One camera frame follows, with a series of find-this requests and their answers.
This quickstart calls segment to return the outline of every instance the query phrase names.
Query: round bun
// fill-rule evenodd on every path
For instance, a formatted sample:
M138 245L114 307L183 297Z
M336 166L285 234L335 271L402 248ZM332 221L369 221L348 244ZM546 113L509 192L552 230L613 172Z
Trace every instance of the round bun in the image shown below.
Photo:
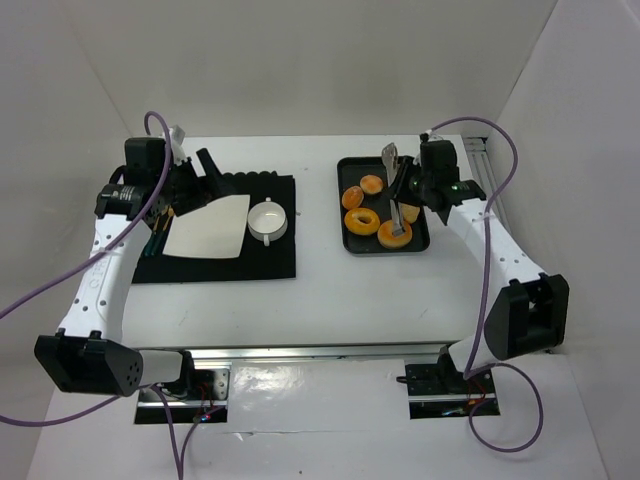
M360 188L362 188L367 195L376 195L384 188L384 182L380 177L376 177L375 175L365 175L360 180Z
M364 193L358 186L347 188L342 194L342 206L347 210L358 208L364 200Z
M420 207L401 203L400 208L402 209L402 216L409 223L415 222L418 219L418 215L420 215Z
M411 225L409 225L409 222L404 222L405 232L402 235L394 237L392 229L392 220L387 220L380 225L380 230L378 230L378 241L380 242L380 245L391 250L407 246L413 237L413 232L411 231Z
M356 235L373 235L380 228L378 214L368 208L354 208L344 216L344 224Z

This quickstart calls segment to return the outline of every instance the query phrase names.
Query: white wall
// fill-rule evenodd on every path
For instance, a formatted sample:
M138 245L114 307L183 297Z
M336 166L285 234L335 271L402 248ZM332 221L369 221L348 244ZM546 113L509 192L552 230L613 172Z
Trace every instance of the white wall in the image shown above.
M639 79L628 5L560 0L499 120L522 153L511 228L569 280L566 349L612 479L638 470ZM504 178L508 150L490 147Z
M86 257L97 189L127 133L53 0L0 4L0 306ZM33 358L74 282L0 321L0 412L44 417L53 385ZM2 478L25 478L38 429L0 425Z
M61 2L131 131L225 136L495 119L556 0Z

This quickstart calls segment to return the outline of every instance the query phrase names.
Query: bread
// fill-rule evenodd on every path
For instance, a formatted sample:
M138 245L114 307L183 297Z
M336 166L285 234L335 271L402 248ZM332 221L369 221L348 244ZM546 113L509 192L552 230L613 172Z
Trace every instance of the bread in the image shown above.
M375 175L365 175L360 180L360 188L367 195L376 195L384 188L384 182L380 177Z
M413 238L413 232L411 231L411 225L409 225L409 222L404 222L404 229L405 232L402 235L394 237L392 233L393 221L387 220L380 225L380 229L378 230L378 241L380 242L380 245L390 250L407 246Z
M368 208L354 208L344 216L344 224L356 235L373 235L380 228L380 217Z
M364 193L358 186L347 188L342 194L342 206L347 210L358 208L362 204Z
M418 215L420 215L420 207L401 203L400 209L402 210L402 216L409 223L415 222L418 219Z

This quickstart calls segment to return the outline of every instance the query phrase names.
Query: tabletop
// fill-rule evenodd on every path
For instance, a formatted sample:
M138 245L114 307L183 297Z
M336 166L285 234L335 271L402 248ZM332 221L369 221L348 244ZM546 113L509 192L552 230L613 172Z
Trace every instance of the tabletop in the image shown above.
M462 138L445 136L461 178L472 178ZM431 245L420 253L357 257L342 244L337 163L379 156L411 136L187 138L222 172L277 171L296 181L297 278L134 285L125 307L131 347L231 347L449 342L473 332L481 269L464 243L427 211Z

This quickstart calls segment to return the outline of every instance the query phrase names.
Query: metal tongs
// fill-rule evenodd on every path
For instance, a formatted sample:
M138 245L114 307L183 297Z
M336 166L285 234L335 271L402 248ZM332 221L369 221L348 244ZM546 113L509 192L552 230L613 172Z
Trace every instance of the metal tongs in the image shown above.
M398 149L395 143L390 143L382 149L382 164L387 170L387 186L391 187L391 184L396 178L398 173ZM402 213L398 208L398 202L395 200L389 200L391 207L391 221L393 222L393 228L391 233L394 237L403 235L405 233L404 222L402 221Z

